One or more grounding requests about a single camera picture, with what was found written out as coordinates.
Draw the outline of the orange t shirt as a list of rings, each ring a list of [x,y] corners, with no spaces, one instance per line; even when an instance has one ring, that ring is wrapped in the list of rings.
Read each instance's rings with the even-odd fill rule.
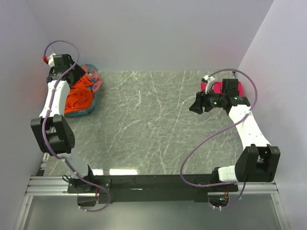
[[[88,109],[93,102],[93,86],[95,81],[84,74],[75,85],[72,86],[65,103],[65,114],[82,112]]]

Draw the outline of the red t shirt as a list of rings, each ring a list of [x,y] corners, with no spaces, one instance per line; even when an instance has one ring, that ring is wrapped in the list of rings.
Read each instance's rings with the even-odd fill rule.
[[[201,90],[205,90],[207,84],[203,81],[201,81]],[[222,86],[223,83],[221,81],[216,81],[213,85],[213,91],[215,93],[221,93],[222,92]],[[243,92],[243,87],[241,82],[238,83],[238,91],[239,91],[239,96],[244,96],[244,92]]]

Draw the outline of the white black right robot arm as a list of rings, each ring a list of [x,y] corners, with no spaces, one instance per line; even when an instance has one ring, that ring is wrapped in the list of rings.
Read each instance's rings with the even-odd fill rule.
[[[222,191],[227,182],[272,182],[280,150],[263,136],[237,79],[216,81],[208,75],[203,77],[201,91],[189,110],[201,115],[214,108],[224,109],[235,124],[243,152],[235,165],[217,168],[217,175],[210,180],[212,189]]]

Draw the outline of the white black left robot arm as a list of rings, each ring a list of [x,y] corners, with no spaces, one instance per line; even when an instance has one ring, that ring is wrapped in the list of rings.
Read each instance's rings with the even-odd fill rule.
[[[96,181],[90,166],[73,151],[75,136],[64,117],[67,96],[84,71],[69,54],[52,54],[44,61],[50,66],[47,98],[39,117],[31,120],[32,132],[43,153],[68,167],[70,175],[63,176],[63,180],[71,188],[89,193],[95,189]]]

